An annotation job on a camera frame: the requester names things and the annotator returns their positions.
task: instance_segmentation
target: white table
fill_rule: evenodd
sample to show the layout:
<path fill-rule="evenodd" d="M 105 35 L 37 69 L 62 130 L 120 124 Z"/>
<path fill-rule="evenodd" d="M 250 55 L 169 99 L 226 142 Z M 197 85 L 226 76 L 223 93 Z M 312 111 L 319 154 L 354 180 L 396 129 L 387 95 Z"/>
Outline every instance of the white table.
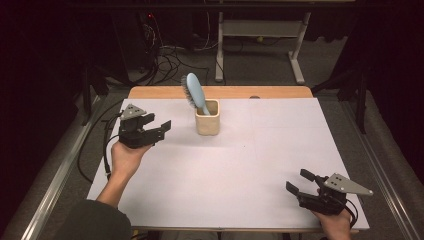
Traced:
<path fill-rule="evenodd" d="M 145 155 L 119 205 L 133 226 L 320 231 L 317 219 L 286 191 L 286 181 L 315 195 L 317 185 L 299 175 L 301 168 L 349 177 L 317 99 L 220 99 L 221 131 L 208 137 L 196 133 L 194 110 L 186 99 L 127 99 L 122 109 L 128 103 L 155 113 L 146 129 L 172 120 L 165 140 Z M 105 184 L 101 163 L 88 198 L 95 199 Z M 359 211 L 354 229 L 368 229 L 358 198 L 348 198 Z"/>

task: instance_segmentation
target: table leg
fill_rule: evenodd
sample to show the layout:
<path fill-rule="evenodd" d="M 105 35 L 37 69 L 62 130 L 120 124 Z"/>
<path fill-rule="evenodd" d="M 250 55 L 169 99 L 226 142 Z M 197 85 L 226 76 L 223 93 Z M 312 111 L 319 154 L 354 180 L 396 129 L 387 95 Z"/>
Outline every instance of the table leg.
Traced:
<path fill-rule="evenodd" d="M 311 16 L 310 12 L 305 13 L 303 18 L 302 25 L 299 29 L 299 34 L 297 36 L 297 42 L 294 51 L 288 53 L 290 63 L 292 65 L 293 73 L 296 78 L 296 82 L 299 85 L 305 84 L 305 79 L 303 78 L 302 71 L 300 70 L 299 62 L 297 61 L 297 56 L 299 55 L 300 47 L 302 46 L 303 38 L 305 37 L 306 29 L 308 28 L 309 18 Z"/>
<path fill-rule="evenodd" d="M 222 82 L 224 80 L 224 53 L 222 51 L 222 42 L 223 42 L 223 21 L 224 13 L 219 13 L 219 22 L 218 22 L 218 52 L 216 54 L 216 66 L 215 66 L 215 81 Z"/>

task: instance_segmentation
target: wooden table edge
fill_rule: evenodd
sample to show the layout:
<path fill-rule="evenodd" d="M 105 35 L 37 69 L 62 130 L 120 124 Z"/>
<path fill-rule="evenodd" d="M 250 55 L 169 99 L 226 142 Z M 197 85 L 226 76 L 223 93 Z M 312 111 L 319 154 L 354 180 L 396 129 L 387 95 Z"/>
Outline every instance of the wooden table edge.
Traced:
<path fill-rule="evenodd" d="M 305 86 L 203 86 L 206 98 L 313 98 Z M 186 98 L 181 86 L 138 86 L 130 90 L 129 99 Z"/>

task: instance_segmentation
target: metal stand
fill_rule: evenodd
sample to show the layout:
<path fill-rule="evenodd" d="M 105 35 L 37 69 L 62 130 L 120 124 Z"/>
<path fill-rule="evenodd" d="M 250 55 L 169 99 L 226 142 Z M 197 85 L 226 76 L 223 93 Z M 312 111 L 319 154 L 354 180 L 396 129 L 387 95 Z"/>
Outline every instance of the metal stand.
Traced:
<path fill-rule="evenodd" d="M 219 13 L 218 25 L 218 51 L 216 55 L 215 81 L 224 79 L 224 53 L 222 44 L 224 36 L 262 36 L 262 37 L 296 37 L 294 51 L 288 52 L 288 57 L 299 85 L 305 84 L 297 57 L 303 38 L 308 27 L 310 12 L 305 13 L 303 21 L 250 21 L 250 20 L 224 20 L 224 14 Z"/>

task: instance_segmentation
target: electrical wire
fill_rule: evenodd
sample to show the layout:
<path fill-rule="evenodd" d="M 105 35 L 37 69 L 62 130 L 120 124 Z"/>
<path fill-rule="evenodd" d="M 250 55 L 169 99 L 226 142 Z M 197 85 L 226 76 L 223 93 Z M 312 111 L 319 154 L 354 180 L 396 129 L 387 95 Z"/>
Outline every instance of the electrical wire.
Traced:
<path fill-rule="evenodd" d="M 352 215 L 352 222 L 350 223 L 350 228 L 352 228 L 355 225 L 355 223 L 358 221 L 359 214 L 355 204 L 353 204 L 353 202 L 350 201 L 349 199 L 347 199 L 347 201 L 353 206 L 353 208 L 355 208 L 355 212 L 356 212 L 356 217 L 355 217 L 355 215 L 353 215 L 353 212 L 348 207 L 346 207 L 347 208 L 346 210 Z"/>
<path fill-rule="evenodd" d="M 111 170 L 110 170 L 109 162 L 107 160 L 107 146 L 109 145 L 110 141 L 112 141 L 112 139 L 114 139 L 114 138 L 116 138 L 118 136 L 119 135 L 117 134 L 117 135 L 109 138 L 109 140 L 107 140 L 107 142 L 106 142 L 106 144 L 105 144 L 105 146 L 103 148 L 103 154 L 104 154 L 104 156 L 103 156 L 103 163 L 105 165 L 105 173 L 106 173 L 106 177 L 107 177 L 107 180 L 108 181 L 109 181 L 109 178 L 110 178 L 110 175 L 111 175 Z"/>
<path fill-rule="evenodd" d="M 105 133 L 104 133 L 104 137 L 103 137 L 103 163 L 104 163 L 104 166 L 105 166 L 105 173 L 106 173 L 106 176 L 107 176 L 107 179 L 109 180 L 109 177 L 110 177 L 110 174 L 111 174 L 111 170 L 110 170 L 110 166 L 109 166 L 109 163 L 108 163 L 108 161 L 107 161 L 107 145 L 108 145 L 108 143 L 110 142 L 110 140 L 111 139 L 113 139 L 113 138 L 115 138 L 115 137 L 117 137 L 118 135 L 116 135 L 116 136 L 114 136 L 114 137 L 112 137 L 112 138 L 110 138 L 109 140 L 108 140 L 108 135 L 109 135 L 109 130 L 110 130 L 110 127 L 111 127 L 111 125 L 112 125 L 112 123 L 119 117 L 119 116 L 121 116 L 121 113 L 119 113 L 119 114 L 116 114 L 115 116 L 113 116 L 111 119 L 109 119 L 109 121 L 107 122 L 107 124 L 106 124 L 106 127 L 105 127 Z"/>
<path fill-rule="evenodd" d="M 98 118 L 97 120 L 94 122 L 94 124 L 91 126 L 90 130 L 88 130 L 87 136 L 85 137 L 84 141 L 82 142 L 81 148 L 78 152 L 78 156 L 77 156 L 77 167 L 78 167 L 78 171 L 81 174 L 81 176 L 87 180 L 89 183 L 93 183 L 93 180 L 91 180 L 89 177 L 87 177 L 87 175 L 84 173 L 84 171 L 81 168 L 81 154 L 82 151 L 85 147 L 85 144 L 87 142 L 87 139 L 89 138 L 91 132 L 93 131 L 94 127 L 97 125 L 97 123 L 102 119 L 102 117 L 109 112 L 113 107 L 115 107 L 116 105 L 118 105 L 119 103 L 121 103 L 122 101 L 124 101 L 124 99 L 119 100 L 118 102 L 112 104 L 110 107 L 108 107 Z"/>

